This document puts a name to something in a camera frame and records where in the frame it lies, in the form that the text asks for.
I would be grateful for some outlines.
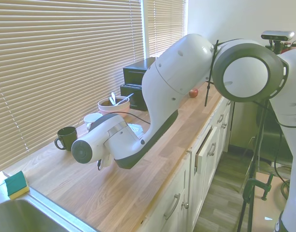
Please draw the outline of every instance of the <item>white cabinet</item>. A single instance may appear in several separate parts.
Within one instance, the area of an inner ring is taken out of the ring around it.
[[[187,212],[188,232],[192,232],[221,157],[227,130],[230,102],[222,98],[211,118],[206,122],[189,152],[190,208]]]
[[[218,128],[214,127],[209,135],[208,140],[205,142],[202,150],[198,155],[198,165],[201,168],[197,169],[198,172],[204,172],[204,183],[203,183],[203,198],[206,197],[210,184],[212,182],[215,172],[215,158],[217,151],[217,139],[218,139]]]
[[[146,216],[140,232],[186,232],[190,154],[186,153],[155,208]]]
[[[223,151],[229,108],[222,98],[138,231],[193,231]]]
[[[188,220],[191,226],[188,230],[191,231],[195,226],[199,216],[202,204],[207,195],[209,186],[213,179],[215,171],[215,157],[217,151],[218,128],[208,128],[203,141],[200,139],[198,143],[192,147],[191,154],[195,156],[194,175],[192,182],[192,200],[190,201],[190,213]]]
[[[185,191],[180,195],[177,208],[174,210],[170,218],[165,223],[161,232],[185,232],[186,231],[186,209],[185,203]]]
[[[225,112],[223,113],[224,117],[223,120],[218,123],[219,128],[219,138],[218,138],[218,147],[217,147],[217,157],[216,157],[216,163],[218,164],[221,154],[224,149],[225,145],[225,139],[226,139],[226,132],[228,128],[228,118],[229,118],[229,110],[230,107],[226,107]]]

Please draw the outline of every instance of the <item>camera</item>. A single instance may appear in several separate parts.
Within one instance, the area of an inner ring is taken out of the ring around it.
[[[295,33],[293,31],[266,30],[262,33],[261,37],[264,40],[289,41],[294,35]]]

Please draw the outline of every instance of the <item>red apple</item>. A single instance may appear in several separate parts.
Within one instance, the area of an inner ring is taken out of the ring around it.
[[[188,92],[188,95],[190,95],[191,98],[195,98],[198,95],[198,89],[194,88],[191,91]]]

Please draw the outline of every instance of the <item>sponge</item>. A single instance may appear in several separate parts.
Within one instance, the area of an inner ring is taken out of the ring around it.
[[[23,172],[20,171],[15,175],[8,177],[5,180],[7,193],[11,200],[21,196],[22,194],[28,192],[30,189],[28,187],[27,180],[23,175]]]

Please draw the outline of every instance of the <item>window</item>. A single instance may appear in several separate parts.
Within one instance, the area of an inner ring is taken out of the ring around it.
[[[151,57],[159,57],[187,34],[186,0],[147,0],[148,48]]]
[[[0,170],[97,111],[142,59],[139,0],[0,0]]]

